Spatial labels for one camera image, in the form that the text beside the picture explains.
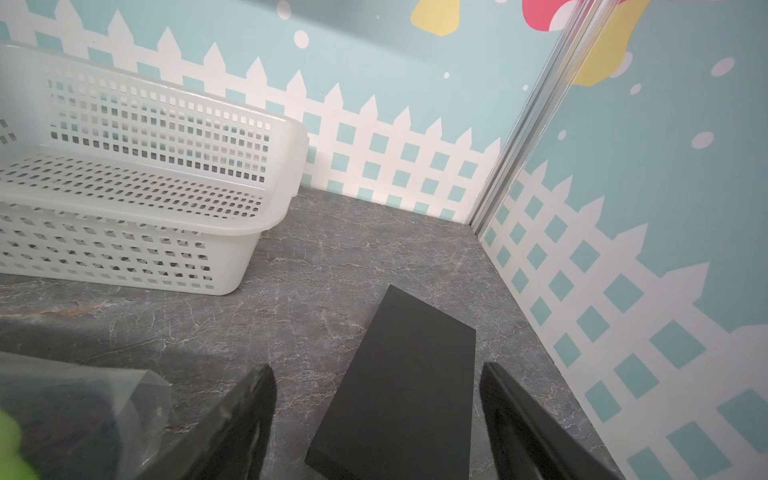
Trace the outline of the white plastic basket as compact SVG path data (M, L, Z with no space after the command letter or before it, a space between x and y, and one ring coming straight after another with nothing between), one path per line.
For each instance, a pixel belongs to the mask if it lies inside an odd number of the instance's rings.
M298 121L69 55L1 47L1 270L238 288L297 195Z

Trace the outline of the clear zip top bag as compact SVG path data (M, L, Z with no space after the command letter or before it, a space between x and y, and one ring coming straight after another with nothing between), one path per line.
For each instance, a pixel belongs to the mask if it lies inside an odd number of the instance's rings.
M171 386L149 370L3 353L1 410L39 479L133 479L158 454Z

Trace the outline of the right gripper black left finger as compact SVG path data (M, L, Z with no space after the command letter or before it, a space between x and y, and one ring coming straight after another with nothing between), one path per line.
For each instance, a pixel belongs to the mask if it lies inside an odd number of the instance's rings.
M277 387L271 367L252 368L140 479L258 479L266 457Z

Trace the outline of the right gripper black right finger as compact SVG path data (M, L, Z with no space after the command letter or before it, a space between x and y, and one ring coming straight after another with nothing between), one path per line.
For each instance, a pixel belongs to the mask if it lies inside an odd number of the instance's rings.
M579 445L500 364L483 364L479 393L500 479L616 477Z

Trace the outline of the black long food stick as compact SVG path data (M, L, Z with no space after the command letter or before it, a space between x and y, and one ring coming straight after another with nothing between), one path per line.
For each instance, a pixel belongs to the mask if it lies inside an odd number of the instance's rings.
M23 431L18 422L1 410L1 480L39 480L37 472L21 455Z

